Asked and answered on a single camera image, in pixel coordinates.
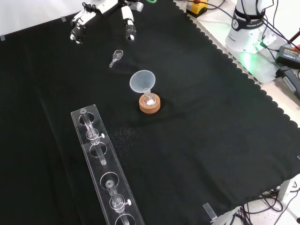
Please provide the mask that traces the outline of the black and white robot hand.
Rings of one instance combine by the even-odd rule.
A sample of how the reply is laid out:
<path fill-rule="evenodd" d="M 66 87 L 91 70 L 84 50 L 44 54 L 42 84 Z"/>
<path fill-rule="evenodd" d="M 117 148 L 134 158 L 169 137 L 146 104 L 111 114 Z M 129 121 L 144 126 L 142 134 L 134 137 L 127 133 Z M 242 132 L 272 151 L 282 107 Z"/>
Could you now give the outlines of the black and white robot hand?
<path fill-rule="evenodd" d="M 136 27 L 132 11 L 141 12 L 143 3 L 138 0 L 91 0 L 82 3 L 83 10 L 71 20 L 72 30 L 70 40 L 82 44 L 86 30 L 99 19 L 106 17 L 116 10 L 121 10 L 125 25 L 125 38 L 129 41 L 136 39 Z"/>

